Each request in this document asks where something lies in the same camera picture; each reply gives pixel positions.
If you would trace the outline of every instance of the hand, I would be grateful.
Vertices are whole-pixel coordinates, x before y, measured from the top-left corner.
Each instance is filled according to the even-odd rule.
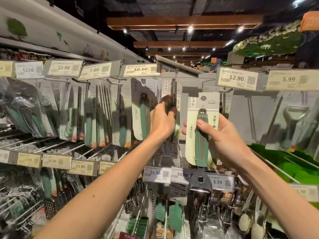
[[[213,138],[212,140],[215,142],[215,147],[220,154],[218,158],[229,169],[236,169],[240,160],[251,153],[249,147],[247,147],[241,139],[234,125],[222,114],[219,114],[218,130],[201,119],[197,120],[196,125],[201,131],[209,134]],[[186,129],[182,130],[182,134],[186,135]]]
[[[172,95],[164,96],[155,109],[151,111],[151,129],[149,136],[159,139],[163,143],[175,130],[175,115],[177,108],[173,107],[168,112],[165,112],[165,105],[167,105]]]

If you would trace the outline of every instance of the store shelf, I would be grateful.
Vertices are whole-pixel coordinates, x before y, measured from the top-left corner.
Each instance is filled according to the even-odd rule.
[[[42,52],[45,54],[56,55],[56,56],[60,56],[63,58],[68,58],[68,59],[85,60],[85,61],[89,61],[89,62],[93,62],[93,63],[103,62],[102,60],[98,60],[98,59],[93,59],[93,58],[89,58],[89,57],[85,57],[85,56],[81,56],[81,55],[77,55],[77,54],[73,54],[73,53],[63,52],[63,51],[50,49],[50,48],[45,48],[42,46],[28,44],[28,43],[10,40],[10,39],[6,39],[6,38],[0,38],[0,44],[7,45],[10,47],[14,47],[14,48],[26,49],[26,50],[34,51],[34,52]]]

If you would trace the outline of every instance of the white wall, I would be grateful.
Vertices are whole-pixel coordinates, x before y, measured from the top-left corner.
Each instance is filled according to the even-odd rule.
[[[24,25],[27,36],[22,37],[22,40],[27,43],[55,47],[78,55],[89,52],[92,58],[122,60],[124,64],[143,60],[58,7],[50,7],[46,0],[0,0],[0,36],[19,40],[18,36],[9,32],[8,18],[14,18]]]

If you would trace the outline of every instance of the left hand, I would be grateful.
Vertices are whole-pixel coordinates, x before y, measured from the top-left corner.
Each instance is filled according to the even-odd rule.
[[[164,96],[155,109],[151,111],[151,129],[149,136],[160,139],[163,143],[175,130],[175,115],[177,108],[173,107],[166,115],[165,105],[167,105],[172,95]]]

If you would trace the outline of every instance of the ceiling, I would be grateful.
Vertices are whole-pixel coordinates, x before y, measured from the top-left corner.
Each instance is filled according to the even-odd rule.
[[[297,8],[293,1],[51,0],[140,56],[151,60],[155,54],[169,55],[187,65],[202,56],[225,59],[237,41],[293,22],[318,8],[318,0],[305,0]]]

